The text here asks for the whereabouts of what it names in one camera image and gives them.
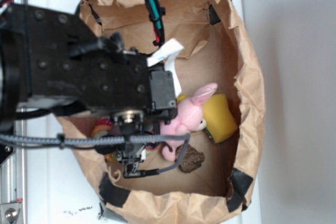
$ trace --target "brown paper bag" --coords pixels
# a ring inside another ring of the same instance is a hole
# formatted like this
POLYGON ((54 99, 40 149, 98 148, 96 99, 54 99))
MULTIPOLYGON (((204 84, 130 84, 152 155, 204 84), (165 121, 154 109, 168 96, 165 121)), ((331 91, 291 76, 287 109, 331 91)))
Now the brown paper bag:
MULTIPOLYGON (((205 162, 190 174, 174 169, 124 179, 120 164, 106 163, 95 151, 74 154, 106 207, 129 223, 220 223, 251 201, 264 138, 260 66, 231 0, 160 0, 160 4, 166 8, 166 40, 176 38, 185 47, 176 60, 183 93, 192 95, 217 82, 217 93, 226 94, 239 130, 220 144, 213 144, 205 132, 194 134, 190 144, 204 153, 205 162)), ((97 36, 119 31, 126 48, 156 50, 144 0, 82 0, 81 18, 97 36)), ((60 119, 67 137, 89 136, 96 120, 60 119)), ((139 169, 169 165, 156 151, 139 169)))

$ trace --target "screw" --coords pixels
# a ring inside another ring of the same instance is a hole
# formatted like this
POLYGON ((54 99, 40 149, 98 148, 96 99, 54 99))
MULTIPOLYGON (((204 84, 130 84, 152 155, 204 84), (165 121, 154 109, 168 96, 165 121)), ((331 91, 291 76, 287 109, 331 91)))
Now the screw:
POLYGON ((133 122, 132 118, 126 118, 126 119, 124 119, 124 123, 131 123, 131 122, 133 122))
POLYGON ((176 101, 175 100, 170 100, 169 101, 169 106, 170 107, 175 107, 176 106, 176 101))
POLYGON ((36 10, 34 16, 37 20, 42 20, 44 19, 44 12, 42 10, 36 10))
POLYGON ((45 61, 39 61, 38 66, 42 69, 45 69, 47 67, 47 62, 45 61))
POLYGON ((100 67, 101 70, 105 70, 105 69, 107 69, 107 64, 105 62, 101 62, 99 67, 100 67))
POLYGON ((136 90, 139 93, 143 93, 143 92, 145 92, 145 87, 144 87, 144 85, 140 84, 140 85, 137 86, 136 90))
POLYGON ((103 86, 101 86, 101 89, 103 91, 108 91, 109 90, 109 86, 107 86, 106 84, 104 84, 103 86))
POLYGON ((11 152, 11 151, 12 151, 12 148, 10 146, 5 147, 5 152, 11 152))
POLYGON ((71 64, 68 63, 68 62, 64 62, 64 63, 63 63, 63 68, 64 68, 65 70, 70 70, 70 69, 71 69, 71 64))
POLYGON ((142 70, 142 67, 141 67, 140 65, 135 65, 135 67, 134 67, 134 71, 135 71, 136 73, 140 73, 141 70, 142 70))
POLYGON ((58 16, 58 21, 64 25, 68 22, 68 17, 65 14, 60 14, 58 16))
POLYGON ((5 213, 5 217, 9 223, 13 223, 17 218, 17 211, 14 208, 9 208, 5 213))

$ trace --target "white tag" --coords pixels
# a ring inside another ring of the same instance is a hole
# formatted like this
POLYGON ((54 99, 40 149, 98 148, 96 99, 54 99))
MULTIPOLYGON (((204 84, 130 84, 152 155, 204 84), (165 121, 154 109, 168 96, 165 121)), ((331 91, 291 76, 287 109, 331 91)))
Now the white tag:
POLYGON ((168 60, 164 64, 164 70, 170 71, 173 75, 176 97, 182 93, 182 88, 175 70, 175 59, 183 49, 184 47, 176 39, 170 39, 158 51, 153 53, 151 57, 147 58, 147 66, 151 67, 168 57, 168 60))
POLYGON ((146 148, 141 152, 141 160, 146 160, 146 148))

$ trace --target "pink stuffed bunny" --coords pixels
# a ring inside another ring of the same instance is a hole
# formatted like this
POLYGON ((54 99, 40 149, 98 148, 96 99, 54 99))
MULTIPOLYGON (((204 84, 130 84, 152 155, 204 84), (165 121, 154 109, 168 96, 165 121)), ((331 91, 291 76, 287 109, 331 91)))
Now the pink stuffed bunny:
MULTIPOLYGON (((203 107, 205 103, 217 90, 218 84, 210 83, 198 89, 191 98, 185 98, 177 106, 177 117, 168 125, 160 126, 161 135, 184 135, 193 131, 200 131, 205 128, 206 122, 203 118, 203 107)), ((163 157, 171 162, 176 159, 176 149, 183 141, 167 141, 168 146, 162 148, 163 157)))

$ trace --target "sponge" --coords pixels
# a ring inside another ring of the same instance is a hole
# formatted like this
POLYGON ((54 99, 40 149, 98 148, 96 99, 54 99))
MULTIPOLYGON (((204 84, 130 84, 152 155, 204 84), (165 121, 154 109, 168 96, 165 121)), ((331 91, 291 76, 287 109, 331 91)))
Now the sponge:
POLYGON ((238 129, 227 103, 226 95, 215 94, 203 104, 205 131, 214 143, 220 143, 231 137, 238 129))

